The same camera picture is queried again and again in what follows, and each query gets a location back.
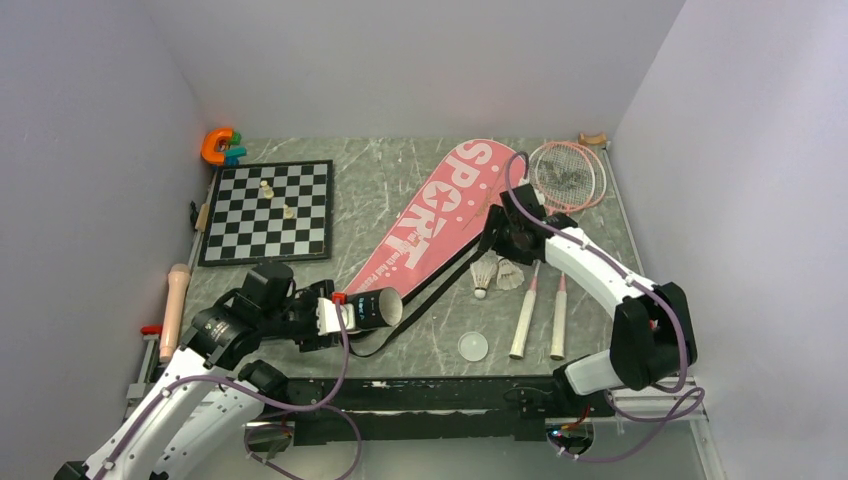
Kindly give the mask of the white feather shuttlecock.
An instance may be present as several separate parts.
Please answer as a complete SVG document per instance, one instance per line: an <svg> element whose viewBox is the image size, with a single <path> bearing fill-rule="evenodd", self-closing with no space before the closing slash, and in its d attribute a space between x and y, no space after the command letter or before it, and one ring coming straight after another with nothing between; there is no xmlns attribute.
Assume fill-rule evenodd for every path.
<svg viewBox="0 0 848 480"><path fill-rule="evenodd" d="M478 300L485 299L491 281L497 276L497 260L480 258L470 265L473 280L473 294Z"/></svg>
<svg viewBox="0 0 848 480"><path fill-rule="evenodd" d="M525 281L524 271L513 261L499 257L497 261L496 286L499 290L514 290Z"/></svg>

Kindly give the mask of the pink racket bag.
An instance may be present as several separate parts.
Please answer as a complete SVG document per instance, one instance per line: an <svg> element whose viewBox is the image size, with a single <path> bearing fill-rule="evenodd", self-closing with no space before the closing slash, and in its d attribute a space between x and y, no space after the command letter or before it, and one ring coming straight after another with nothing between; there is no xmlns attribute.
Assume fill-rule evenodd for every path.
<svg viewBox="0 0 848 480"><path fill-rule="evenodd" d="M395 289L406 305L475 248L492 205L523 166L507 165L515 151L474 139L451 150L403 209L344 292Z"/></svg>

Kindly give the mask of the black shuttlecock tube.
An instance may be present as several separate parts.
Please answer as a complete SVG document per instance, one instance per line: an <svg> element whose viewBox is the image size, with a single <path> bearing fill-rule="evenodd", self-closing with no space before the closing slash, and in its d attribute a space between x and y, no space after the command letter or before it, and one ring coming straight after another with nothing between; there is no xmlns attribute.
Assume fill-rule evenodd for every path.
<svg viewBox="0 0 848 480"><path fill-rule="evenodd" d="M369 331L397 326L403 319L403 301L391 287L357 293L347 297L356 330Z"/></svg>

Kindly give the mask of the translucent tube lid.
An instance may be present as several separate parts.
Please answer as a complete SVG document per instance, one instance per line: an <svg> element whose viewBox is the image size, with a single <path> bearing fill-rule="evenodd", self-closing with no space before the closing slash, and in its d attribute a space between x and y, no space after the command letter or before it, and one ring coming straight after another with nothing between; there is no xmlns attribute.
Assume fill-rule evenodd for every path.
<svg viewBox="0 0 848 480"><path fill-rule="evenodd" d="M468 362L479 362L488 354L488 341L479 332L466 332L457 342L460 356Z"/></svg>

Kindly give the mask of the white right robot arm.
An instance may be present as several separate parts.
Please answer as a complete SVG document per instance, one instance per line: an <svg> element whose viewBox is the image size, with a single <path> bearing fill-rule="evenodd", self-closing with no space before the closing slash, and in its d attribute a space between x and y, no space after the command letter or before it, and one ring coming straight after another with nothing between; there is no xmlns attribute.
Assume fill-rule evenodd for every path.
<svg viewBox="0 0 848 480"><path fill-rule="evenodd" d="M531 186L502 193L501 203L489 210L482 247L516 263L538 261L559 270L612 319L607 349L555 371L551 401L560 413L578 413L596 392L639 391L673 374L685 376L696 360L682 288L657 284L625 267L568 215L547 214Z"/></svg>

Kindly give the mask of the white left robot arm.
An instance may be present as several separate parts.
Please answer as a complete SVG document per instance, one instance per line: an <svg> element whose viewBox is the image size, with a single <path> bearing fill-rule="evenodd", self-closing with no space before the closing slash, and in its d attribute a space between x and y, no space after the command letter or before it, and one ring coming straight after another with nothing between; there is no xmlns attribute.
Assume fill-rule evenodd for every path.
<svg viewBox="0 0 848 480"><path fill-rule="evenodd" d="M303 340L321 320L338 318L335 285L297 287L280 262L253 267L241 286L198 312L159 380L121 427L87 459L68 461L58 479L178 479L213 448L213 441L257 416L311 413L338 393L312 403L292 400L288 378L270 364L242 360L274 333Z"/></svg>

